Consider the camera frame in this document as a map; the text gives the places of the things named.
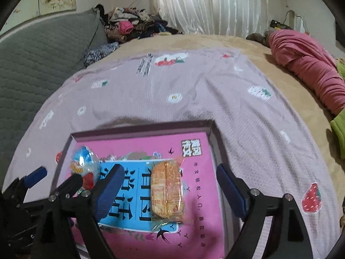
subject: pink blanket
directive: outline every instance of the pink blanket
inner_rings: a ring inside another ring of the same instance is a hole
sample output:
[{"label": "pink blanket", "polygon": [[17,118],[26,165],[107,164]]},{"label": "pink blanket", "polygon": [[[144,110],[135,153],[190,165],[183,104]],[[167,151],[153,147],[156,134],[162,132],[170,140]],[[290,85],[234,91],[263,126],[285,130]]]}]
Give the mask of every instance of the pink blanket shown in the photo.
[{"label": "pink blanket", "polygon": [[270,47],[278,64],[294,72],[334,115],[345,108],[345,82],[333,57],[315,39],[277,30],[270,36]]}]

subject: packaged bread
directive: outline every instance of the packaged bread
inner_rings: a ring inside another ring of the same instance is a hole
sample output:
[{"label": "packaged bread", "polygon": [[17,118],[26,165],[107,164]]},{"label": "packaged bread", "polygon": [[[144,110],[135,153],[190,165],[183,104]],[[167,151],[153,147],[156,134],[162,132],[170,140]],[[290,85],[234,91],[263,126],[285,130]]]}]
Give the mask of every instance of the packaged bread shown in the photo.
[{"label": "packaged bread", "polygon": [[182,221],[185,201],[180,165],[175,160],[156,164],[151,173],[151,217],[154,220]]}]

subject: white curtain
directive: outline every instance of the white curtain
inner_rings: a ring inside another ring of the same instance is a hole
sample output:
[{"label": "white curtain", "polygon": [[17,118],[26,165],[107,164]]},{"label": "white curtain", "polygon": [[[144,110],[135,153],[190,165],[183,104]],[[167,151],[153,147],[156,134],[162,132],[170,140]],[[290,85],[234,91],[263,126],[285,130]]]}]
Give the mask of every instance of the white curtain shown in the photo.
[{"label": "white curtain", "polygon": [[185,33],[245,38],[268,28],[268,0],[153,0],[169,25]]}]

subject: swallow illustration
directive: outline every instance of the swallow illustration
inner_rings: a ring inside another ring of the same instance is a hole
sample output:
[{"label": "swallow illustration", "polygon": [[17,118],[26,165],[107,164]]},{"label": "swallow illustration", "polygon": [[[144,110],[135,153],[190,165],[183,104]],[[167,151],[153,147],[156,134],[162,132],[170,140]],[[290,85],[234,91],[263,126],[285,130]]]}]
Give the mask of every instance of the swallow illustration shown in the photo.
[{"label": "swallow illustration", "polygon": [[170,233],[170,232],[167,231],[167,230],[162,230],[162,228],[160,228],[160,229],[159,229],[159,232],[158,232],[158,234],[157,234],[157,239],[158,239],[158,237],[161,236],[162,239],[163,239],[165,242],[170,243],[170,242],[165,238],[164,233]]}]

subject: round candy package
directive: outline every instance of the round candy package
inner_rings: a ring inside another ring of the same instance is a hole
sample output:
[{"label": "round candy package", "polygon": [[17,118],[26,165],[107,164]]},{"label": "round candy package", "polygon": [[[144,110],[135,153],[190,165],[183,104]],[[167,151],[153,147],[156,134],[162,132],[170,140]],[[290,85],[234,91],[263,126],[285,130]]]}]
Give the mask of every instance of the round candy package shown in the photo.
[{"label": "round candy package", "polygon": [[71,173],[80,174],[83,177],[83,187],[78,191],[91,190],[99,178],[99,159],[87,146],[79,148],[72,157]]}]

